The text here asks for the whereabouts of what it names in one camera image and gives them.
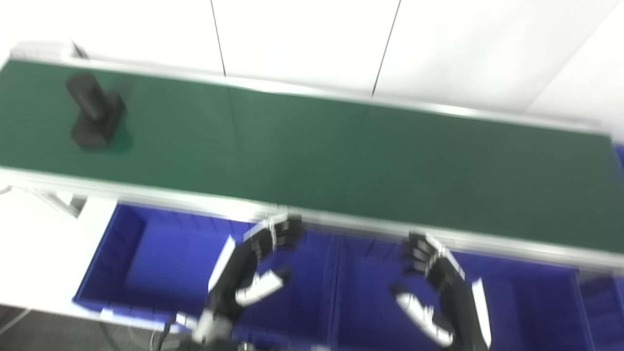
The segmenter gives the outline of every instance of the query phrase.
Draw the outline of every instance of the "black object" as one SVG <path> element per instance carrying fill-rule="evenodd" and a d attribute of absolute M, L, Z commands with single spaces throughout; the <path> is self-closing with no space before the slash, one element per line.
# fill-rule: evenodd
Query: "black object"
<path fill-rule="evenodd" d="M 433 326 L 438 331 L 450 333 L 452 341 L 442 348 L 445 351 L 488 351 L 491 343 L 489 323 L 481 325 L 479 319 L 481 314 L 489 320 L 487 308 L 477 306 L 472 286 L 450 250 L 428 234 L 417 232 L 409 233 L 409 238 L 402 244 L 401 258 L 407 264 L 404 273 L 423 275 L 440 298 L 442 313 L 431 311 L 429 320 L 421 321 L 424 324 L 419 325 L 421 330 L 433 329 Z M 389 288 L 395 297 L 409 294 L 400 284 L 390 284 Z"/>
<path fill-rule="evenodd" d="M 67 80 L 67 90 L 80 107 L 72 138 L 86 147 L 105 146 L 112 139 L 125 110 L 121 96 L 104 92 L 91 73 L 78 73 Z"/>
<path fill-rule="evenodd" d="M 175 323 L 175 315 L 172 315 L 171 317 L 169 317 L 169 319 L 165 323 L 165 328 L 162 331 L 162 333 L 160 334 L 160 337 L 158 338 L 158 344 L 156 346 L 156 351 L 161 351 L 162 350 L 162 344 L 165 342 L 165 338 L 167 337 L 167 335 L 169 335 L 169 332 L 171 331 L 171 326 L 174 323 Z"/>

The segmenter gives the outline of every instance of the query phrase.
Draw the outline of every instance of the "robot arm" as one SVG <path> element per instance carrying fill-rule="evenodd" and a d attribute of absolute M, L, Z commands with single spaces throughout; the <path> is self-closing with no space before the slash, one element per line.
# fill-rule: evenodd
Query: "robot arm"
<path fill-rule="evenodd" d="M 282 288 L 292 274 L 280 267 L 258 275 L 258 262 L 276 249 L 294 249 L 302 236 L 300 216 L 280 215 L 258 223 L 238 245 L 229 237 L 208 281 L 208 303 L 179 350 L 236 349 L 230 334 L 243 309 Z"/>
<path fill-rule="evenodd" d="M 405 274 L 420 274 L 440 295 L 441 314 L 423 306 L 407 288 L 391 284 L 397 304 L 445 350 L 486 351 L 492 342 L 482 281 L 466 275 L 450 250 L 429 234 L 410 233 L 403 243 Z"/>

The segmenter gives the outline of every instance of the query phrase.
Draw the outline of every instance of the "cable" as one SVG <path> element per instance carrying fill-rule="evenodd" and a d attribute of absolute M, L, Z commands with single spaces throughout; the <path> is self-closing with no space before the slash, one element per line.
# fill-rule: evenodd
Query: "cable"
<path fill-rule="evenodd" d="M 154 351 L 154 336 L 156 335 L 156 329 L 152 332 L 152 336 L 150 337 L 150 351 Z"/>
<path fill-rule="evenodd" d="M 158 332 L 158 329 L 155 329 L 152 332 L 152 336 L 149 340 L 145 340 L 142 337 L 139 337 L 133 330 L 132 326 L 128 325 L 128 334 L 130 335 L 131 341 L 145 351 L 154 351 L 154 339 L 155 334 Z M 163 344 L 162 350 L 173 350 L 180 346 L 180 342 L 178 340 L 167 341 Z"/>
<path fill-rule="evenodd" d="M 9 330 L 13 325 L 16 325 L 22 318 L 24 318 L 31 310 L 23 310 L 22 313 L 18 314 L 17 317 L 11 319 L 7 324 L 5 324 L 2 328 L 0 328 L 0 335 L 4 334 L 7 330 Z"/>
<path fill-rule="evenodd" d="M 175 323 L 175 319 L 176 319 L 176 315 L 172 315 L 171 317 L 169 317 L 169 320 L 167 321 L 167 323 L 165 323 L 165 329 L 162 331 L 162 334 L 160 334 L 160 337 L 158 338 L 158 345 L 156 346 L 156 351 L 162 351 L 162 344 L 165 342 L 165 338 L 167 337 L 167 335 L 169 335 L 169 332 L 171 331 L 171 326 Z"/>

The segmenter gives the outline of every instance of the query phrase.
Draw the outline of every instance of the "white wall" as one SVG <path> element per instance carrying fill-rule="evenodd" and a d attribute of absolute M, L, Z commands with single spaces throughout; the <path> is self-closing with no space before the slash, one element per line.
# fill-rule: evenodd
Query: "white wall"
<path fill-rule="evenodd" d="M 363 95 L 378 78 L 375 96 L 598 119 L 624 141 L 620 0 L 400 4 L 0 0 L 0 59 L 20 39 L 73 39 L 95 56 Z"/>

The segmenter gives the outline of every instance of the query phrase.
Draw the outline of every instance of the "robotic hand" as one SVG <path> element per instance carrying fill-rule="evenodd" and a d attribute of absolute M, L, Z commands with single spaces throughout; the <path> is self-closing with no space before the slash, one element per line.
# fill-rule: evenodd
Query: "robotic hand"
<path fill-rule="evenodd" d="M 229 237 L 208 281 L 208 303 L 190 339 L 178 350 L 238 350 L 230 334 L 243 309 L 282 288 L 292 273 L 280 267 L 258 275 L 258 262 L 278 248 L 294 249 L 302 236 L 300 216 L 279 215 L 251 228 L 239 245 Z"/>
<path fill-rule="evenodd" d="M 407 316 L 442 349 L 486 351 L 492 342 L 481 279 L 472 284 L 449 249 L 429 234 L 410 233 L 403 243 L 404 274 L 420 274 L 440 295 L 442 313 L 423 306 L 405 286 L 390 291 Z"/>

